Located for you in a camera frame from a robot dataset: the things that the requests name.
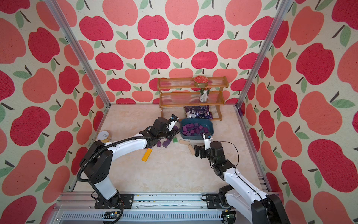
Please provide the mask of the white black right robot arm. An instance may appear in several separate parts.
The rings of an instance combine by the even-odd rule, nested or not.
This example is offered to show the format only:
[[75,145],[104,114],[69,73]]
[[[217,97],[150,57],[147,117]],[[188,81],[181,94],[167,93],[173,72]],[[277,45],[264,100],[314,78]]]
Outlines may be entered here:
[[231,223],[233,209],[252,224],[290,223],[282,201],[276,194],[269,195],[247,180],[236,166],[226,159],[221,142],[212,141],[208,133],[203,134],[203,139],[203,146],[194,145],[195,156],[207,158],[215,174],[227,183],[218,193],[201,197],[208,208],[225,209],[223,214],[227,216],[227,220],[224,222],[228,223]]

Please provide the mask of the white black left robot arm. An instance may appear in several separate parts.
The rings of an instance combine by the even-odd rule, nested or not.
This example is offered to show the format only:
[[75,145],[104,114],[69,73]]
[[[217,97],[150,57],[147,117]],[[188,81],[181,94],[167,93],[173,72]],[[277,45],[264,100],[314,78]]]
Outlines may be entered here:
[[138,134],[116,142],[94,142],[80,162],[77,180],[88,183],[97,193],[97,200],[109,208],[123,209],[121,196],[109,178],[112,162],[131,152],[149,149],[162,139],[172,139],[179,134],[181,122],[172,115],[169,119],[157,118]]

